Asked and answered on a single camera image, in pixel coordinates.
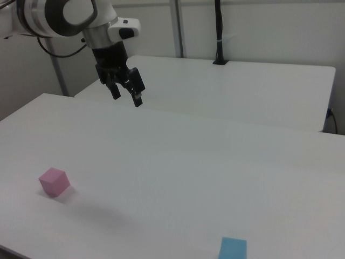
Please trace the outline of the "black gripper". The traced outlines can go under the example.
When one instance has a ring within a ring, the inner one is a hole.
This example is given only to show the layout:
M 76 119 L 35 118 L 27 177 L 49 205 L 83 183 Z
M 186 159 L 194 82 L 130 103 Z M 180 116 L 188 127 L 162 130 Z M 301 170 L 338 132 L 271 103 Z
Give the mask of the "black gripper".
M 134 67 L 127 67 L 128 55 L 123 42 L 117 42 L 112 46 L 92 49 L 96 60 L 96 71 L 100 82 L 106 84 L 114 100 L 121 97 L 117 83 L 124 84 L 123 87 L 131 94 L 135 107 L 143 104 L 142 92 L 146 89 L 139 73 Z

